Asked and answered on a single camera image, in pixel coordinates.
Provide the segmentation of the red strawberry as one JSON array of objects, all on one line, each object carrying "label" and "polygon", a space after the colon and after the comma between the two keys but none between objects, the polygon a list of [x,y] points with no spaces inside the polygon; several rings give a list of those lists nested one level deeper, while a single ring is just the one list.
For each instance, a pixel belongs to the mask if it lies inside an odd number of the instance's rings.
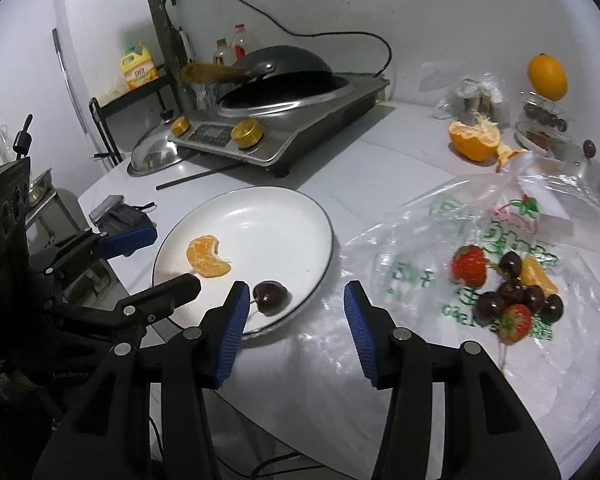
[{"label": "red strawberry", "polygon": [[516,344],[528,336],[532,326],[532,313],[523,304],[511,304],[498,322],[498,339],[503,344]]},{"label": "red strawberry", "polygon": [[451,263],[454,282],[463,282],[466,286],[480,288],[486,282],[488,260],[483,249],[477,245],[465,245],[457,249]]}]

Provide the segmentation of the black wallet with phone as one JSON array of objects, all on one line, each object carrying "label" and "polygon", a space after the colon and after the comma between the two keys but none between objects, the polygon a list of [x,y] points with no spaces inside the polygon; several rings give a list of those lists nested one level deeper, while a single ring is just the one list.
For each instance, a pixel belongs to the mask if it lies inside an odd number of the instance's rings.
[{"label": "black wallet with phone", "polygon": [[125,203],[123,195],[109,195],[88,214],[88,218],[100,232],[117,236],[153,226],[148,212],[154,210],[155,206],[154,202],[133,206]]}]

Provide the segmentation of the orange segment on plate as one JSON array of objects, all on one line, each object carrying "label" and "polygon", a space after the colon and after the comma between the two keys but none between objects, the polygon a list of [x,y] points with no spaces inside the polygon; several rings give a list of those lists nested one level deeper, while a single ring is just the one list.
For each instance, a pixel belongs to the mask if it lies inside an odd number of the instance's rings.
[{"label": "orange segment on plate", "polygon": [[213,235],[194,238],[186,249],[186,258],[192,269],[203,278],[220,278],[232,267],[218,256],[219,240]]}]

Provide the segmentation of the black metal rack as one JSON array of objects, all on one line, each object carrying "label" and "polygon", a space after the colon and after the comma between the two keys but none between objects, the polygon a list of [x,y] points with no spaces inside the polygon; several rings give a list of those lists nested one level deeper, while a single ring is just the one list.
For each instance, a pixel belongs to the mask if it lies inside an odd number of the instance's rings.
[{"label": "black metal rack", "polygon": [[[123,162],[122,154],[114,140],[107,120],[117,114],[127,110],[133,105],[145,101],[148,98],[155,98],[159,104],[159,115],[161,119],[170,119],[174,117],[176,110],[182,110],[182,100],[178,95],[178,85],[170,70],[164,64],[158,66],[159,77],[148,84],[143,84],[140,88],[129,90],[122,96],[117,96],[107,104],[100,104],[96,98],[88,101],[88,111],[91,114],[94,125],[99,133],[100,140],[104,144],[105,151],[96,153],[93,158],[104,162],[111,162],[112,166],[118,166]],[[163,99],[161,91],[169,89],[174,101],[174,108],[167,108],[166,101]]]}]

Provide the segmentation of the steel pot lid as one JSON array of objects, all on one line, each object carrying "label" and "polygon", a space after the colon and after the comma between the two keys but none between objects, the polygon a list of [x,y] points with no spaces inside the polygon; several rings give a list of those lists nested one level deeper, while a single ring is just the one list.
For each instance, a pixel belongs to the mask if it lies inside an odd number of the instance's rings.
[{"label": "steel pot lid", "polygon": [[177,136],[190,129],[190,122],[181,115],[164,120],[147,131],[133,148],[126,171],[131,177],[143,177],[185,162],[197,154],[195,150],[179,146]]}]

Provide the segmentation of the white round plate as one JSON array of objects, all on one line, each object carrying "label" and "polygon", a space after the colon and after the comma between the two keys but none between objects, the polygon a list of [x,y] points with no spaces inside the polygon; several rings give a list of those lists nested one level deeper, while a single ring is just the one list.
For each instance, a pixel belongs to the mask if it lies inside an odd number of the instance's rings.
[{"label": "white round plate", "polygon": [[272,330],[314,293],[334,252],[332,224],[315,200],[288,188],[242,188],[209,200],[174,226],[157,252],[152,282],[194,273],[186,250],[205,235],[218,241],[214,254],[230,265],[230,272],[200,279],[198,297],[170,317],[181,328],[198,325],[209,309],[222,304],[236,281],[251,288],[276,281],[288,290],[286,306],[266,315],[250,304],[244,336]]}]

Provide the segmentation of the orange segment on bag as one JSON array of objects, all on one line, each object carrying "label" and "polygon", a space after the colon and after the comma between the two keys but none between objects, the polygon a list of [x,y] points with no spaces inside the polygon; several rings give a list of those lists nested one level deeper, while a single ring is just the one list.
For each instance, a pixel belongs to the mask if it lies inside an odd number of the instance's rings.
[{"label": "orange segment on bag", "polygon": [[550,280],[539,261],[532,255],[526,255],[521,259],[519,279],[524,286],[539,286],[545,297],[559,294],[558,287]]}]

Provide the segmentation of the yellow detergent bottle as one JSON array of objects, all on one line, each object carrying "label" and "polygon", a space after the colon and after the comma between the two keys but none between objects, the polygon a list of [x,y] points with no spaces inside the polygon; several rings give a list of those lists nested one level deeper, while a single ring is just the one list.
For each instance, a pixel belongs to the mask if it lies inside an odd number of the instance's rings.
[{"label": "yellow detergent bottle", "polygon": [[120,60],[120,68],[126,86],[130,90],[140,88],[159,78],[158,68],[143,41],[125,52]]}]

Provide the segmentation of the black umbrella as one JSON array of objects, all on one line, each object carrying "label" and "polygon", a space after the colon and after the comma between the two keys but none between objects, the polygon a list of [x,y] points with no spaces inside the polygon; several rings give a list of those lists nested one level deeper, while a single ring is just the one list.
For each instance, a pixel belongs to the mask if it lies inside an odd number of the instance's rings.
[{"label": "black umbrella", "polygon": [[183,96],[184,108],[190,110],[192,108],[189,96],[190,88],[184,84],[181,78],[181,68],[187,63],[186,51],[180,33],[174,27],[169,15],[169,6],[176,6],[176,0],[161,0],[161,4],[166,19],[166,30],[168,31],[169,46],[173,58],[173,73]]}]

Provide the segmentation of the oil bottle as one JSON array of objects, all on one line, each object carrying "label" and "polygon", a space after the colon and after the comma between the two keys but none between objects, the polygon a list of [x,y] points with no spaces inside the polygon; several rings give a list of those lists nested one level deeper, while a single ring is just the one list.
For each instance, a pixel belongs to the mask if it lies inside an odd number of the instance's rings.
[{"label": "oil bottle", "polygon": [[235,63],[232,47],[227,43],[225,38],[221,38],[216,42],[216,50],[213,55],[214,65],[231,66]]}]

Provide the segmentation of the red cap bottle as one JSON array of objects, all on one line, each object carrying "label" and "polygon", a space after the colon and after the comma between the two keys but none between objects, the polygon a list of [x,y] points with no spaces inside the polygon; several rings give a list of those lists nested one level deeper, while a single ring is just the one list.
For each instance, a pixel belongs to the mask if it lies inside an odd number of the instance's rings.
[{"label": "red cap bottle", "polygon": [[235,36],[232,40],[232,48],[237,61],[244,58],[247,54],[254,50],[253,41],[244,24],[235,26]]}]

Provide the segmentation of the orange peel piece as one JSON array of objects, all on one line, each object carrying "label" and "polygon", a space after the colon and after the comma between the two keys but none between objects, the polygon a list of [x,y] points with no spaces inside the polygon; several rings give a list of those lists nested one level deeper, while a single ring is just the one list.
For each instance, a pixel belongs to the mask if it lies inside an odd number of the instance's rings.
[{"label": "orange peel piece", "polygon": [[521,148],[520,150],[515,150],[511,148],[508,144],[501,142],[498,148],[496,149],[496,161],[498,162],[498,166],[496,166],[496,171],[501,172],[504,166],[507,164],[509,159],[513,157],[525,153],[527,150],[525,148]]}]

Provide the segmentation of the clear fruit container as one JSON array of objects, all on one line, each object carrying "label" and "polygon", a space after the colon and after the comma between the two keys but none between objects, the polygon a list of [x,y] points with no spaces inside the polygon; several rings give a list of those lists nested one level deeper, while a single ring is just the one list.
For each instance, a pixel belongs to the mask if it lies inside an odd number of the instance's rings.
[{"label": "clear fruit container", "polygon": [[520,94],[522,107],[515,122],[515,139],[528,151],[547,155],[554,143],[569,143],[572,113],[533,91]]}]

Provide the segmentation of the steel cup in bag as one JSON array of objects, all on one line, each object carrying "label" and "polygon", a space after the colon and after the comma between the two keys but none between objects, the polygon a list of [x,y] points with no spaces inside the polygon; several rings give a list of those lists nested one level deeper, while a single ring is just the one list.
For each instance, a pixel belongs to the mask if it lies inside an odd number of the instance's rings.
[{"label": "steel cup in bag", "polygon": [[434,119],[453,119],[466,125],[475,125],[477,115],[499,127],[510,124],[508,94],[505,80],[500,75],[466,76],[451,84],[432,113]]}]

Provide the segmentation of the whole orange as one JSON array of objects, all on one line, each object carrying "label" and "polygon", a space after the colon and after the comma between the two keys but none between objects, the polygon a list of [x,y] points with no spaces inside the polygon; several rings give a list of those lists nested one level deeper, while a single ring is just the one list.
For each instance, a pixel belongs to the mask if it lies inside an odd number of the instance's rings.
[{"label": "whole orange", "polygon": [[560,101],[568,92],[568,78],[562,63],[541,53],[529,62],[527,75],[536,94],[551,101]]}]

